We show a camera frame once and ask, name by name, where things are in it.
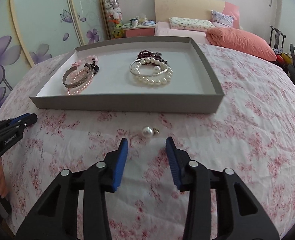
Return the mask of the wide silver cuff bangle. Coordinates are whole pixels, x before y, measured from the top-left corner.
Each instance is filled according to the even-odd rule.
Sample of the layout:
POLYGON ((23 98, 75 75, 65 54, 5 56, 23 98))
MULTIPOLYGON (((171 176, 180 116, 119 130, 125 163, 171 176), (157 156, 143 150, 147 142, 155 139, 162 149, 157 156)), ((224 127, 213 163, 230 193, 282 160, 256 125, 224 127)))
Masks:
POLYGON ((90 64, 86 63, 82 68, 73 64, 62 77, 62 83, 67 89, 73 89, 84 85, 94 74, 90 64))

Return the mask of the thin silver bangle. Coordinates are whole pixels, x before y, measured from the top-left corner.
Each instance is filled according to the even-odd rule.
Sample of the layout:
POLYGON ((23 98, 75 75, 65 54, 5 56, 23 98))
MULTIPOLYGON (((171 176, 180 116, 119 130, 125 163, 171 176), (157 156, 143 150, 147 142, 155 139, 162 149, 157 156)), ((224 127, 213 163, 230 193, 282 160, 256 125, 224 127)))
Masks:
POLYGON ((134 60, 129 66, 130 73, 139 77, 156 77, 163 75, 171 70, 170 66, 160 59, 155 57, 143 57, 141 59, 134 60), (140 68, 152 65, 153 73, 144 74, 140 68))

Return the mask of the pink floral tablecloth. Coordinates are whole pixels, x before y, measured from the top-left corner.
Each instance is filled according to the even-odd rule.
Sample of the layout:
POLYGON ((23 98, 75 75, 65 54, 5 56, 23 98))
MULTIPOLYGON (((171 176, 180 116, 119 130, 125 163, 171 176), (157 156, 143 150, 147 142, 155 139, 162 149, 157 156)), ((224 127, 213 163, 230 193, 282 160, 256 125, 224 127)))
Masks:
POLYGON ((224 98, 213 115, 85 112, 37 109, 29 96, 58 64, 57 56, 31 68, 0 109, 0 120, 38 116, 2 157, 16 232, 62 169, 85 170, 129 143, 121 186, 106 196, 114 239, 181 239, 188 193, 172 180, 167 137, 209 169, 232 168, 271 218, 280 236, 295 224, 295 86, 276 65, 210 45, 201 50, 224 98), (160 133, 142 136, 145 126, 160 133))

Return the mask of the sliding wardrobe with flowers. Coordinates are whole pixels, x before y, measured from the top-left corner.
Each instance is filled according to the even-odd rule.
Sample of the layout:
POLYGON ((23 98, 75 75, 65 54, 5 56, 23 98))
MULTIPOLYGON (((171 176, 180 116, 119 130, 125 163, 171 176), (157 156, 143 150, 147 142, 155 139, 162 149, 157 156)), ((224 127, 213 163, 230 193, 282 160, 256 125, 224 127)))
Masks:
POLYGON ((34 65, 107 37, 102 0, 0 0, 0 108, 34 65))

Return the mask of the pearl earring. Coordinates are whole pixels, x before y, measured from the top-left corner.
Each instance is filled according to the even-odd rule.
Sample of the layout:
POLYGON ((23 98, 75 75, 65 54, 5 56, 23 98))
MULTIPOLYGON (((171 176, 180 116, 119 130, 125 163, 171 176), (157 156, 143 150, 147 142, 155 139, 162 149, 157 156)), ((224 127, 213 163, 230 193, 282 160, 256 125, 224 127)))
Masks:
POLYGON ((141 130, 142 136, 145 138, 152 138, 160 133, 155 127, 145 126, 141 130))

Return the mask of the yellow green plush toy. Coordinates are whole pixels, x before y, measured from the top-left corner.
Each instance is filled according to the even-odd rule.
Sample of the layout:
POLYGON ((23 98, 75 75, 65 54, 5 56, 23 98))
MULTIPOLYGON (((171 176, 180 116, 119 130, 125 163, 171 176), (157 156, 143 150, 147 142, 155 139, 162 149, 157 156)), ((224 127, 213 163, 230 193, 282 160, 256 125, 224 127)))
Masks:
POLYGON ((124 30, 122 28, 122 24, 116 24, 112 31, 112 38, 123 38, 124 37, 124 30))

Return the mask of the white mug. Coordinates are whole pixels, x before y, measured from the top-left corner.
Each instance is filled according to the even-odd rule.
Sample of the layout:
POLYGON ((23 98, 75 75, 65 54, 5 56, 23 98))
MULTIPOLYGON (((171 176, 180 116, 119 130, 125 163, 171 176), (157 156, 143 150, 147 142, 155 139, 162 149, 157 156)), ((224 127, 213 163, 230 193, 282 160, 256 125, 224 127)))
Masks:
POLYGON ((138 19, 131 19, 131 26, 136 28, 138 26, 139 20, 138 19))

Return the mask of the pink bedside table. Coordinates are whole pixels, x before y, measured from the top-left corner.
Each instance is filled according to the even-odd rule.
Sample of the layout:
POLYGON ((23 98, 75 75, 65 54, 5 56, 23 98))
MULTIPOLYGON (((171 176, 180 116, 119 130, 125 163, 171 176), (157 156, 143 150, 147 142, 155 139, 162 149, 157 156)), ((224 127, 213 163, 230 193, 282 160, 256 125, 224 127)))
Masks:
POLYGON ((126 37, 154 36, 155 25, 124 28, 126 37))

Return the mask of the grey shallow cardboard tray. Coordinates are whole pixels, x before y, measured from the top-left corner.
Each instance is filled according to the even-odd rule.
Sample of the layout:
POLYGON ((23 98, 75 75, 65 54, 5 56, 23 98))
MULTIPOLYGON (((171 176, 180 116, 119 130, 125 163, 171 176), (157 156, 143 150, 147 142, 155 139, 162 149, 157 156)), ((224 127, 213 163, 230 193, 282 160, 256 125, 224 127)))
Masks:
POLYGON ((43 78, 30 94, 38 108, 83 111, 215 113, 224 92, 198 44, 189 37, 121 38, 77 47, 43 78), (62 83, 77 60, 97 56, 99 71, 76 94, 62 83), (171 70, 156 77, 139 77, 129 66, 155 57, 171 70))

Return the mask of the bed with pink sheet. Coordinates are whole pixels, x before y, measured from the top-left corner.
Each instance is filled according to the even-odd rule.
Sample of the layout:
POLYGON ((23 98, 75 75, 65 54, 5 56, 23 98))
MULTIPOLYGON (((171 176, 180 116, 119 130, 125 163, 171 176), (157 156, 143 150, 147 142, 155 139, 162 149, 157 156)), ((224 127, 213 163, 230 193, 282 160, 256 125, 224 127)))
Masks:
POLYGON ((168 22, 157 22, 154 30, 155 36, 179 36, 179 37, 190 37, 196 43, 210 44, 206 38, 205 32, 191 31, 183 29, 171 29, 168 22))

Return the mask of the floral white pillow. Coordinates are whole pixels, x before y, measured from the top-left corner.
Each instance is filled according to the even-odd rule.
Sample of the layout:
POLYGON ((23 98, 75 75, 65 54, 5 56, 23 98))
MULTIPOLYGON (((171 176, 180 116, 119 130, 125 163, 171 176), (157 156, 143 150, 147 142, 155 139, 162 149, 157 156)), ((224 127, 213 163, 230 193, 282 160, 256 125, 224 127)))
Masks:
POLYGON ((192 18, 171 17, 169 18, 171 29, 191 30, 207 32, 215 26, 209 20, 199 20, 192 18))

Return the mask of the folded coral duvet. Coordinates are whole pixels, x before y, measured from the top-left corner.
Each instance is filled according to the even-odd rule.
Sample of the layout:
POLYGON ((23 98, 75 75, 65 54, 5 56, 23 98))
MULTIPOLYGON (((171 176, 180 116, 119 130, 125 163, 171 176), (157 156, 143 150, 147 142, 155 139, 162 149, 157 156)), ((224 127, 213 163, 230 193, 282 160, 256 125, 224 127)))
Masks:
POLYGON ((211 28, 205 35, 211 45, 240 51, 269 62, 277 59, 268 43, 253 33, 235 28, 211 28))

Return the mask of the beige pink headboard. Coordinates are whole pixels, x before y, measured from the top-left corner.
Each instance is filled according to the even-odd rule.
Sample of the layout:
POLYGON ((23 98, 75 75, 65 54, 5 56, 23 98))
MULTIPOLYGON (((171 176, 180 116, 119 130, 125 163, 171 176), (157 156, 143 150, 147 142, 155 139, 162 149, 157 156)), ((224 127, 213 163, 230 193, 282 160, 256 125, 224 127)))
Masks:
POLYGON ((157 22, 169 22, 172 17, 211 20, 213 10, 234 17, 233 27, 240 27, 239 7, 223 0, 154 0, 157 22))

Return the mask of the dark wooden chair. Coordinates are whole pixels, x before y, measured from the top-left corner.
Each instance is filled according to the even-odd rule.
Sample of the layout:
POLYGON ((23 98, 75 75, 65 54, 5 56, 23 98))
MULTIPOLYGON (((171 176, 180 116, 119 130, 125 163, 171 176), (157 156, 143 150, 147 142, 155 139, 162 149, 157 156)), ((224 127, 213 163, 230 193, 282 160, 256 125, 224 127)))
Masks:
POLYGON ((283 49, 286 35, 272 25, 270 26, 270 28, 271 34, 269 39, 269 46, 275 50, 283 49))

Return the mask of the lilac square cushion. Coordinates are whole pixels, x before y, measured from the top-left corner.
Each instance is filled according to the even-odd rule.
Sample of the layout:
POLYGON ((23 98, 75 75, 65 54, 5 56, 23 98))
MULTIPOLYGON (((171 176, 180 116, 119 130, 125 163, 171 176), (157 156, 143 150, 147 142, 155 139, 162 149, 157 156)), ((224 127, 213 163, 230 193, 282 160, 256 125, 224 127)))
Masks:
POLYGON ((211 22, 216 28, 232 28, 234 16, 211 10, 211 22))

